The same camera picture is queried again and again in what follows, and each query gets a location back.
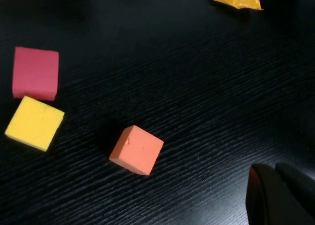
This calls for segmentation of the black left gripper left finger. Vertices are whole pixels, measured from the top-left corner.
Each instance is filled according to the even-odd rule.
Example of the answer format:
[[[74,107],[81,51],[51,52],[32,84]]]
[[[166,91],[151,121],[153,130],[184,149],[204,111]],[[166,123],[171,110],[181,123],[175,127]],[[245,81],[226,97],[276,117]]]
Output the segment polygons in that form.
[[[266,164],[250,166],[246,211],[251,225],[313,225],[315,197],[296,197]]]

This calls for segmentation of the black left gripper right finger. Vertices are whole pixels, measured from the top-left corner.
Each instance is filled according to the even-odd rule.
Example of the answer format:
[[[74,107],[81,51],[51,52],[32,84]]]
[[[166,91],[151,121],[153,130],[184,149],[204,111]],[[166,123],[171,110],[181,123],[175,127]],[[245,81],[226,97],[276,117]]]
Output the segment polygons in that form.
[[[310,176],[286,163],[277,163],[275,170],[296,197],[315,196],[315,180]]]

